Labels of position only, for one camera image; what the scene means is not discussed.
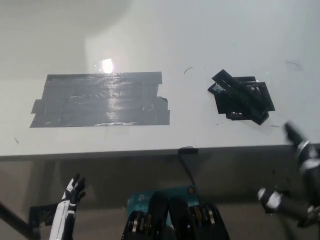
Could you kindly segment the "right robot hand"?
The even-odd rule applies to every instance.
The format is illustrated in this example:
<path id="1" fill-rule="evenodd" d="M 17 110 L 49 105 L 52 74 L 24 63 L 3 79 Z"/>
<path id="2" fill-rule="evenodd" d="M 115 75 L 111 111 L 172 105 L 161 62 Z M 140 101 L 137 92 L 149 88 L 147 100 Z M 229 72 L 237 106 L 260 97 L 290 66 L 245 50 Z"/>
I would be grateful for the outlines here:
<path id="1" fill-rule="evenodd" d="M 276 190 L 261 188 L 257 198 L 262 207 L 297 221 L 297 226 L 307 228 L 320 224 L 320 153 L 316 147 L 294 126 L 284 125 L 287 139 L 291 142 L 297 160 L 297 169 L 305 187 L 309 206 L 303 208 Z"/>

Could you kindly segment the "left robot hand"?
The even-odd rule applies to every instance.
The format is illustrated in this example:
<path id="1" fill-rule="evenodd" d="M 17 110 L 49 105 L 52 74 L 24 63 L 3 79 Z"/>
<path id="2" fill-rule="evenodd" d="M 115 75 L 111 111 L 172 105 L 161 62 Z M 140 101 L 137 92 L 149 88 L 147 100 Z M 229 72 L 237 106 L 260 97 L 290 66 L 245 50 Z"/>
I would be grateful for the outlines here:
<path id="1" fill-rule="evenodd" d="M 68 183 L 60 202 L 57 204 L 49 240 L 72 240 L 76 211 L 85 196 L 85 178 L 77 173 Z"/>

